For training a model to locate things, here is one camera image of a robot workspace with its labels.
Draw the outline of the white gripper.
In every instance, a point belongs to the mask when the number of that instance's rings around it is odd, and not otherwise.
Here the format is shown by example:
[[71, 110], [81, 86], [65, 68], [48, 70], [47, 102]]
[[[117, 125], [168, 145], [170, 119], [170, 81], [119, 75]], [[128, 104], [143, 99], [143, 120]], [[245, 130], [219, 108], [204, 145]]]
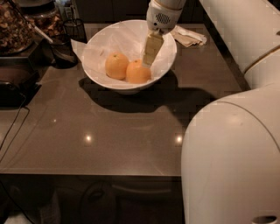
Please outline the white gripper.
[[164, 43], [162, 33], [174, 29], [182, 10], [183, 0], [150, 0], [146, 13], [149, 31], [143, 48], [144, 67], [150, 67], [153, 64]]

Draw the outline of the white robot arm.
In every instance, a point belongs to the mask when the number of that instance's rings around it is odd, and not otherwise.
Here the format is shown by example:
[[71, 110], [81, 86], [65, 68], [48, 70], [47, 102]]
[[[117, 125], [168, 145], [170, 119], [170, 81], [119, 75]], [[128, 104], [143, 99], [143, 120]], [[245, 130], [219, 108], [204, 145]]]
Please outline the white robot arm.
[[249, 89], [206, 105], [181, 151], [185, 224], [279, 224], [280, 12], [269, 0], [199, 0]]

